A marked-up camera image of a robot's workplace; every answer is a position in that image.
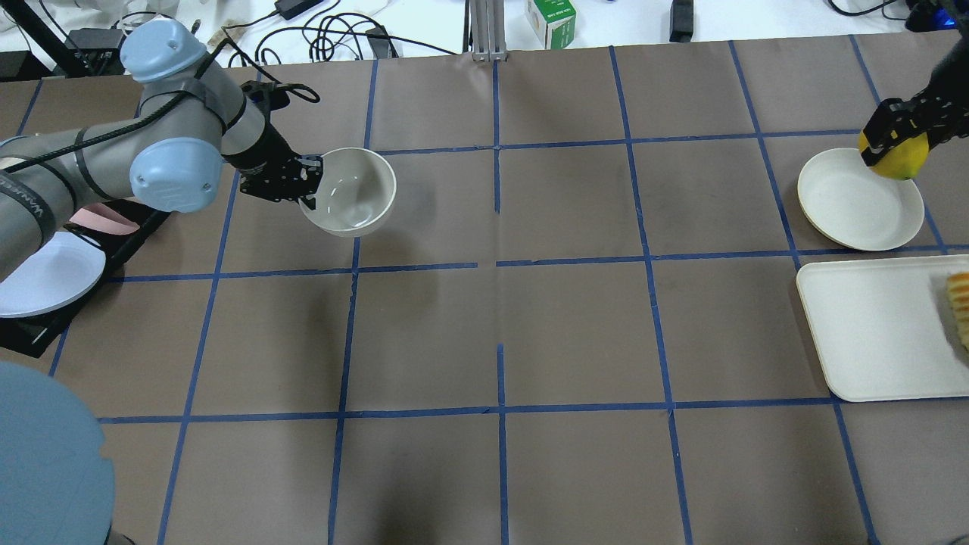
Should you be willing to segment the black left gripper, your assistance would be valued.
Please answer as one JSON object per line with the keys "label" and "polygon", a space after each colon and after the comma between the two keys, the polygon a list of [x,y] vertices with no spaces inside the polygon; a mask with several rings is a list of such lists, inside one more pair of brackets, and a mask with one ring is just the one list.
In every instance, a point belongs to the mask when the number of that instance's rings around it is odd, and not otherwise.
{"label": "black left gripper", "polygon": [[265,201],[314,204],[324,176],[321,155],[290,153],[240,172],[239,191]]}

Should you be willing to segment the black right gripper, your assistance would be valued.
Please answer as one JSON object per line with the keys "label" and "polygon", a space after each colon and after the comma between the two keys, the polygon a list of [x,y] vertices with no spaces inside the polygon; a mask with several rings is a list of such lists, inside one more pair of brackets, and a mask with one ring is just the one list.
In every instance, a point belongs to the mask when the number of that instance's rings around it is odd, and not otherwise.
{"label": "black right gripper", "polygon": [[879,157],[904,139],[927,134],[930,152],[952,139],[967,137],[968,107],[965,98],[949,98],[921,91],[910,100],[887,98],[876,108],[862,133],[870,151]]}

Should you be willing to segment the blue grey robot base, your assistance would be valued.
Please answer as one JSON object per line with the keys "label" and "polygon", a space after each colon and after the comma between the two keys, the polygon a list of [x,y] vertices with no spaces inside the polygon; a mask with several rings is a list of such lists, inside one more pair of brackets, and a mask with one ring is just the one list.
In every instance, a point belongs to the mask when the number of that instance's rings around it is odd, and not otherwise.
{"label": "blue grey robot base", "polygon": [[1,366],[1,542],[104,544],[115,478],[104,434],[76,394],[38,370]]}

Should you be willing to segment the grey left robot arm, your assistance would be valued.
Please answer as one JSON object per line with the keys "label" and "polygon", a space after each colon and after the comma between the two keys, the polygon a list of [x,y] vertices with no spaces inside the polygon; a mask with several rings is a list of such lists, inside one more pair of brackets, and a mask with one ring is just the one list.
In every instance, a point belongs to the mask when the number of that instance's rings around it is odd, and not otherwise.
{"label": "grey left robot arm", "polygon": [[136,198],[164,213],[194,213],[217,196],[225,165],[243,193],[311,201],[322,158],[294,151],[180,22],[155,18],[119,55],[142,84],[139,115],[2,144],[1,265],[8,277],[86,206]]}

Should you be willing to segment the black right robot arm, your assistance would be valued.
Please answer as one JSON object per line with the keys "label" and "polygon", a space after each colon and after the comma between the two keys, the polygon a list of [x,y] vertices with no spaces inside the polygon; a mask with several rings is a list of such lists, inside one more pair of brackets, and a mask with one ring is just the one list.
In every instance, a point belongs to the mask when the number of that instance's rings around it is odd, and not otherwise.
{"label": "black right robot arm", "polygon": [[913,179],[938,145],[967,138],[967,2],[909,1],[906,29],[956,29],[959,39],[908,100],[879,103],[858,136],[868,169],[889,179]]}

